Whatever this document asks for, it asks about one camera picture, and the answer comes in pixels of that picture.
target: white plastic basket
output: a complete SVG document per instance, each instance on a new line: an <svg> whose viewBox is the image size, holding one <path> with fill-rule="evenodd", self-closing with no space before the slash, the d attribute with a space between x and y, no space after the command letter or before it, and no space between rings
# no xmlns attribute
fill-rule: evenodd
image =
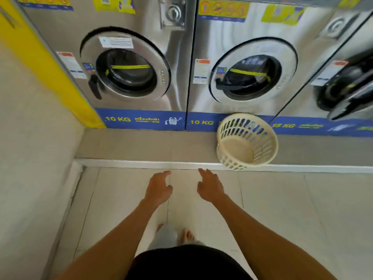
<svg viewBox="0 0 373 280"><path fill-rule="evenodd" d="M221 164L232 170L268 164L277 150L275 132L268 123L254 115L230 115L217 129L217 157Z"/></svg>

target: washing machine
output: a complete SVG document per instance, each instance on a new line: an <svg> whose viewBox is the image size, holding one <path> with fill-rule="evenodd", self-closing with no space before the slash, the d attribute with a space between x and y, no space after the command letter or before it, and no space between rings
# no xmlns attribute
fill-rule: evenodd
<svg viewBox="0 0 373 280"><path fill-rule="evenodd" d="M369 14L199 0L187 130L216 131L223 118L237 112L272 121Z"/></svg>
<svg viewBox="0 0 373 280"><path fill-rule="evenodd" d="M272 122L278 134L373 136L373 18Z"/></svg>
<svg viewBox="0 0 373 280"><path fill-rule="evenodd" d="M185 129L197 0L17 1L107 127Z"/></svg>

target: yellow pillar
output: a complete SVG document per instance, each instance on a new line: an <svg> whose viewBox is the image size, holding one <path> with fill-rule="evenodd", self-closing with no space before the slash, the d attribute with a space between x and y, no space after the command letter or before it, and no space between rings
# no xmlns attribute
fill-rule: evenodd
<svg viewBox="0 0 373 280"><path fill-rule="evenodd" d="M52 90L74 116L89 128L105 128L104 123L71 79L44 47L39 37L28 26L9 0L0 0L12 24L0 11L0 40L29 67L48 89Z"/></svg>

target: person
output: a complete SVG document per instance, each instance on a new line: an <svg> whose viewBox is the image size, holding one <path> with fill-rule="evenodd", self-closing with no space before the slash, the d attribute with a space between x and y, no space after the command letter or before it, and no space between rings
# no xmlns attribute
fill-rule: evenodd
<svg viewBox="0 0 373 280"><path fill-rule="evenodd" d="M221 213L246 261L259 280L311 280L336 278L304 250L292 244L236 205L216 174L198 169L202 181L197 192ZM149 250L136 258L147 223L172 194L166 186L170 171L154 174L144 199L135 210L98 243L70 264L58 280L131 279L252 279L224 252L205 246L184 230L179 243L167 225L160 225Z"/></svg>

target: bare foot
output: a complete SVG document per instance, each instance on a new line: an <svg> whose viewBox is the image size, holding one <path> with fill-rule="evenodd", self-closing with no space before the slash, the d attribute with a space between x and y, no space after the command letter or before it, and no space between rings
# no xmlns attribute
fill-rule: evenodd
<svg viewBox="0 0 373 280"><path fill-rule="evenodd" d="M157 227L157 232L162 228L164 224L159 224L158 227Z"/></svg>
<svg viewBox="0 0 373 280"><path fill-rule="evenodd" d="M192 242L192 241L195 241L195 236L193 235L193 233L189 231L188 229L183 229L181 238L179 241L179 245L184 245L187 242Z"/></svg>

